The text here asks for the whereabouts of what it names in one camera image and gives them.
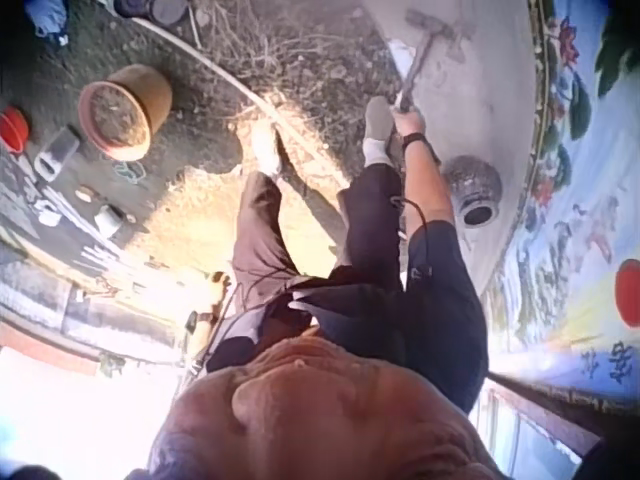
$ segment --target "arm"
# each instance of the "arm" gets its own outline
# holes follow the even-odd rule
[[[394,114],[403,135],[424,132],[418,112]],[[469,412],[487,372],[482,306],[462,259],[446,182],[423,142],[405,152],[409,266],[403,318],[407,366]]]
[[[419,112],[394,112],[396,129],[403,137],[412,133],[424,134],[424,120]],[[423,142],[411,143],[405,152],[407,179],[405,197],[415,202],[424,215],[427,223],[443,220],[454,225],[453,207],[449,196],[449,188],[440,175],[440,170],[433,159],[430,149]],[[419,212],[411,205],[405,207],[407,220],[407,238],[422,227]]]

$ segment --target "pant leg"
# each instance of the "pant leg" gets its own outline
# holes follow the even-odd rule
[[[265,303],[298,275],[278,223],[281,201],[282,193],[271,178],[261,172],[249,175],[240,200],[231,261],[239,310]]]
[[[366,167],[340,192],[347,235],[332,279],[372,283],[400,290],[400,210],[391,198],[402,194],[400,175],[384,163]]]

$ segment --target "stick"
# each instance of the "stick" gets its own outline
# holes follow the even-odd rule
[[[153,33],[173,43],[176,47],[184,50],[193,58],[203,63],[207,68],[209,68],[210,70],[213,70],[215,73],[220,75],[225,81],[229,82],[236,89],[238,89],[242,94],[244,94],[249,100],[255,103],[258,106],[258,108],[260,108],[264,113],[269,115],[269,117],[271,117],[271,119],[274,122],[276,122],[289,136],[291,136],[309,155],[311,155],[314,160],[318,162],[324,162],[324,163],[328,162],[329,164],[333,163],[327,158],[320,155],[318,152],[316,152],[314,148],[311,147],[311,145],[309,145],[309,143],[304,139],[304,137],[300,135],[298,131],[295,128],[293,128],[289,124],[289,122],[287,122],[284,119],[282,115],[280,115],[280,113],[278,113],[278,110],[276,110],[272,105],[265,102],[260,96],[256,95],[254,92],[252,92],[247,87],[245,87],[236,77],[231,75],[224,68],[219,66],[217,63],[213,62],[212,60],[209,60],[202,53],[198,52],[195,48],[193,48],[191,45],[189,45],[185,41],[167,32],[163,28],[160,28],[154,25],[148,20],[144,20],[141,18],[133,18],[132,20],[136,22],[138,25],[141,25],[144,28],[151,30]],[[346,183],[346,180],[344,179],[336,179],[336,180],[338,180],[339,183]]]
[[[198,25],[196,25],[196,16],[193,14],[193,8],[189,5],[189,20],[191,21],[191,31],[193,32],[193,39],[196,42],[198,50],[203,50],[202,42],[200,41],[200,34],[198,33]]]

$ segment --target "black watch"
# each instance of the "black watch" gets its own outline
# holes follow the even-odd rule
[[[431,156],[433,157],[433,160],[436,162],[436,165],[440,166],[442,164],[442,162],[440,162],[440,159],[436,155],[436,152],[433,150],[431,143],[429,143],[429,140],[427,140],[427,137],[424,136],[424,133],[414,132],[404,137],[402,140],[402,155],[406,153],[407,147],[413,142],[424,143],[429,149],[429,151],[431,152]]]

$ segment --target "foot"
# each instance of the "foot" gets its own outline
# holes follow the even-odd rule
[[[384,97],[369,100],[365,120],[367,126],[362,142],[365,167],[375,163],[392,165],[387,156],[387,144],[393,131],[393,116]]]
[[[391,107],[384,97],[373,97],[367,104],[365,113],[367,127],[364,138],[371,138],[379,142],[388,142],[393,131],[393,115]]]
[[[259,120],[251,130],[251,146],[258,160],[258,170],[276,181],[282,172],[278,153],[278,132],[271,121]]]

